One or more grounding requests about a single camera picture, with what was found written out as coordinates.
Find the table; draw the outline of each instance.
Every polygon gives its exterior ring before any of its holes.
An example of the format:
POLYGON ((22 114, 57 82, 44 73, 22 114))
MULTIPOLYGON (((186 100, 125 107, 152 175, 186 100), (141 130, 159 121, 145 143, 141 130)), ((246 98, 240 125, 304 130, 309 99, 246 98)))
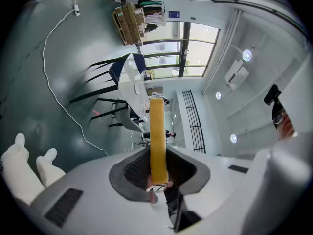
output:
POLYGON ((149 99, 143 80, 132 54, 126 59, 118 82, 118 90, 122 98, 143 121, 148 122, 146 110, 149 109, 149 99))

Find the yellow strap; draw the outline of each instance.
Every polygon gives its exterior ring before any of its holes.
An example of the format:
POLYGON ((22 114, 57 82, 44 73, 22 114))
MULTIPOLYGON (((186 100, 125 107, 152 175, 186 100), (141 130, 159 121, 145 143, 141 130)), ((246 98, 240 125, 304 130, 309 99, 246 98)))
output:
POLYGON ((166 139, 164 123, 164 101, 150 99, 150 167, 152 184, 168 182, 166 168, 166 139))

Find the black railing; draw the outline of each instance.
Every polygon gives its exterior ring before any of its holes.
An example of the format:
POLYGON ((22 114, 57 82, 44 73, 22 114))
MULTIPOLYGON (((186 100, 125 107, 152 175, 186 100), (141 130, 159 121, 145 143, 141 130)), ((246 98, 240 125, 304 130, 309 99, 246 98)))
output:
POLYGON ((182 92, 182 95, 186 104, 194 151, 206 153, 201 123, 194 97, 192 96, 191 91, 182 92))

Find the air conditioner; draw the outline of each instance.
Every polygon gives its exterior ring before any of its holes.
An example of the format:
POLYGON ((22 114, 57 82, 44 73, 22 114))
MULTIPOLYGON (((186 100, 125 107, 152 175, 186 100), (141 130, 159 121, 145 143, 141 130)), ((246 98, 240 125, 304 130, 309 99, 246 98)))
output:
POLYGON ((235 90, 248 77, 249 72, 243 66, 242 60, 235 60, 225 76, 226 83, 235 90))

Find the window frame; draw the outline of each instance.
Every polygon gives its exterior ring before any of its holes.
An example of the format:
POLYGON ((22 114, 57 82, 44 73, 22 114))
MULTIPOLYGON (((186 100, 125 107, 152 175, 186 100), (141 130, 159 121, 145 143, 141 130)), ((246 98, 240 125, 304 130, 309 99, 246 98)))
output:
MULTIPOLYGON (((166 42, 180 42, 180 50, 179 52, 162 52, 162 53, 154 53, 154 54, 145 54, 144 58, 152 58, 152 57, 162 57, 162 56, 179 56, 179 63, 178 64, 163 64, 163 65, 156 65, 156 66, 148 66, 146 67, 146 70, 152 70, 152 69, 160 69, 160 68, 168 68, 168 67, 179 67, 179 75, 178 77, 183 77, 185 67, 205 67, 202 77, 205 74, 205 71, 210 63, 212 53, 214 52, 217 39, 219 37, 220 29, 218 29, 218 32, 215 37, 215 41, 203 41, 199 39, 190 39, 190 29, 191 29, 191 23, 190 22, 184 22, 184 29, 183 29, 183 38, 172 38, 172 39, 158 39, 158 40, 151 40, 151 41, 145 41, 142 45, 148 45, 148 44, 155 44, 155 43, 166 43, 166 42), (189 41, 198 41, 198 42, 204 42, 204 43, 210 43, 213 44, 212 51, 210 53, 210 56, 208 58, 208 61, 206 65, 186 65, 186 58, 187 58, 187 50, 189 41)), ((137 46, 138 53, 141 54, 140 46, 137 46)))

